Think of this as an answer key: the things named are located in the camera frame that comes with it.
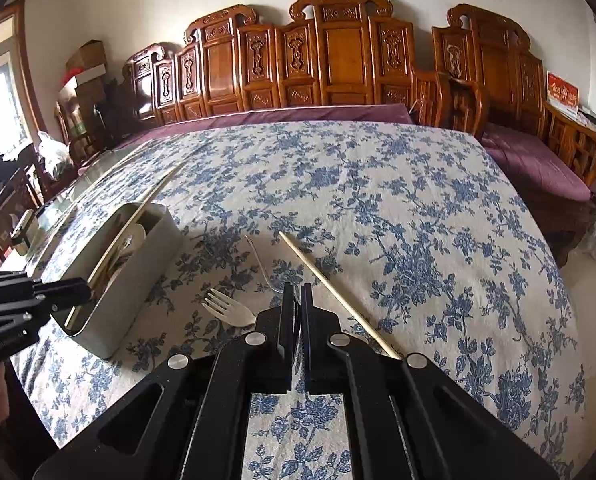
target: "wooden armchair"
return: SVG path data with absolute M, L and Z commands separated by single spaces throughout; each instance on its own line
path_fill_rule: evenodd
M 11 247 L 11 232 L 27 209 L 41 206 L 24 168 L 18 168 L 0 190 L 0 260 Z
M 432 30 L 435 66 L 436 70 L 449 73 L 454 102 L 483 103 L 481 121 L 474 127 L 476 137 L 483 143 L 489 142 L 488 137 L 482 140 L 484 126 L 489 122 L 536 136 L 589 187 L 596 179 L 596 132 L 565 117 L 545 101 L 542 61 L 530 53 L 530 39 L 524 29 L 505 16 L 468 4 L 449 9 L 447 21 L 449 27 Z M 535 151 L 542 148 L 538 142 Z M 508 174 L 508 177 L 529 208 L 558 265 L 564 265 L 568 251 L 593 222 L 593 203 L 553 194 L 528 183 L 524 175 Z
M 78 176 L 76 170 L 71 168 L 60 176 L 60 180 L 53 180 L 49 176 L 49 173 L 44 169 L 44 159 L 40 159 L 36 147 L 33 144 L 30 144 L 21 150 L 18 154 L 18 164 L 21 168 L 25 168 L 26 173 L 33 172 L 36 174 L 43 202 L 51 200 Z M 40 202 L 33 186 L 32 190 L 35 195 L 34 198 L 37 199 L 37 202 Z
M 88 166 L 101 152 L 102 150 L 100 150 L 96 140 L 87 133 L 73 137 L 69 142 L 69 156 L 72 158 L 78 173 L 82 168 Z
M 490 101 L 484 122 L 539 137 L 590 186 L 596 179 L 596 132 L 545 101 L 542 61 L 530 53 L 525 30 L 505 16 L 469 4 L 449 9 L 447 21 L 449 27 L 432 28 L 436 70 L 448 73 L 453 85 L 478 83 Z M 483 131 L 476 136 L 481 138 Z

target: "purple seat cushion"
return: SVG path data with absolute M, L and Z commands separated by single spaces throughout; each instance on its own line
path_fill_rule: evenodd
M 538 137 L 489 123 L 481 142 L 515 187 L 536 187 L 576 202 L 590 199 L 586 184 Z
M 252 110 L 218 115 L 153 128 L 141 140 L 158 139 L 177 134 L 241 126 L 243 124 L 284 123 L 290 121 L 376 121 L 379 123 L 414 124 L 407 107 L 392 105 L 304 106 L 278 110 Z

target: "blue floral tablecloth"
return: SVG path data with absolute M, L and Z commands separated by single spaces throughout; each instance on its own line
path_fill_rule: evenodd
M 111 213 L 188 160 L 156 202 L 179 253 L 109 361 L 55 322 L 13 361 L 59 445 L 173 352 L 216 352 L 241 333 L 201 306 L 219 288 L 255 312 L 314 282 L 278 236 L 300 241 L 402 353 L 426 354 L 568 478 L 582 464 L 584 369 L 566 290 L 524 203 L 470 136 L 389 123 L 296 122 L 153 140 L 89 189 L 28 270 L 56 280 Z M 315 303 L 363 330 L 321 285 Z M 243 478 L 350 479 L 340 396 L 255 395 Z M 477 460 L 468 457 L 466 460 Z

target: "wooden chopstick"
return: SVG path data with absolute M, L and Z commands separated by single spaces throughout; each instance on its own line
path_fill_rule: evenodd
M 180 170 L 180 168 L 182 168 L 187 162 L 188 160 L 184 160 L 180 164 L 178 164 L 173 170 L 169 171 L 169 173 L 166 174 L 161 179 L 161 181 L 159 181 L 159 183 L 156 184 L 156 186 L 151 188 L 151 190 L 149 190 L 146 196 L 141 200 L 142 204 L 140 204 L 139 208 L 136 209 L 136 212 L 134 212 L 134 214 L 131 215 L 131 217 L 127 220 L 127 223 L 122 227 L 122 229 L 120 229 L 120 232 L 109 244 L 109 247 L 107 247 L 107 250 L 102 255 L 102 258 L 100 258 L 100 260 L 94 267 L 94 270 L 89 275 L 87 284 L 89 285 L 89 288 L 92 291 L 96 288 L 96 283 L 102 276 L 103 272 L 107 270 L 107 264 L 110 258 L 114 255 L 116 251 L 116 246 L 123 239 L 124 234 L 127 232 L 127 229 L 129 229 L 129 227 L 131 227 L 138 221 L 140 216 L 142 216 L 142 213 L 145 210 L 145 208 L 158 196 L 158 193 L 160 193 L 160 191 L 162 191 L 162 189 L 169 183 L 169 180 L 171 180 L 174 177 L 174 175 Z M 80 312 L 80 307 L 81 305 L 74 306 L 72 310 L 69 312 L 69 316 L 67 316 L 67 321 L 65 321 L 64 323 L 65 328 L 69 330 L 72 329 L 76 317 L 78 317 L 78 313 Z
M 296 253 L 296 256 L 299 257 L 300 260 L 302 260 L 302 262 L 309 267 L 309 269 L 311 270 L 311 272 L 313 272 L 316 277 L 325 285 L 326 288 L 329 289 L 329 292 L 331 292 L 331 294 L 333 294 L 335 296 L 335 299 L 337 299 L 340 304 L 345 307 L 345 309 L 347 309 L 347 311 L 349 312 L 349 314 L 351 314 L 358 323 L 360 323 L 360 325 L 362 325 L 362 327 L 364 328 L 364 330 L 366 330 L 366 332 L 372 337 L 374 338 L 377 343 L 382 347 L 382 349 L 388 354 L 389 357 L 393 357 L 393 359 L 402 359 L 402 357 L 400 357 L 400 355 L 393 349 L 391 348 L 391 346 L 388 345 L 388 343 L 382 338 L 382 336 L 370 325 L 370 323 L 364 319 L 363 316 L 360 315 L 360 313 L 353 308 L 353 306 L 351 306 L 351 304 L 345 300 L 345 298 L 337 291 L 337 289 L 335 288 L 335 286 L 333 286 L 331 284 L 331 282 L 329 282 L 328 279 L 326 279 L 325 275 L 320 272 L 320 270 L 318 269 L 318 267 L 316 267 L 310 260 L 307 259 L 307 257 L 302 253 L 302 251 L 299 250 L 299 248 L 289 239 L 289 237 L 284 234 L 282 231 L 279 232 L 280 236 L 282 237 L 282 239 L 287 242 L 287 245 L 289 245 L 289 247 L 291 248 L 291 250 Z

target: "red object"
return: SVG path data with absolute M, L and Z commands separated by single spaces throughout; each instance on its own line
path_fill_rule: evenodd
M 71 79 L 73 76 L 76 76 L 78 74 L 82 74 L 83 72 L 85 72 L 85 70 L 83 68 L 79 67 L 79 66 L 77 66 L 76 68 L 72 68 L 62 78 L 62 86 L 65 86 L 67 84 L 67 81 L 69 81 L 69 79 Z
M 580 102 L 578 89 L 551 72 L 546 73 L 546 90 L 548 96 L 558 101 L 562 106 L 570 108 L 577 113 Z

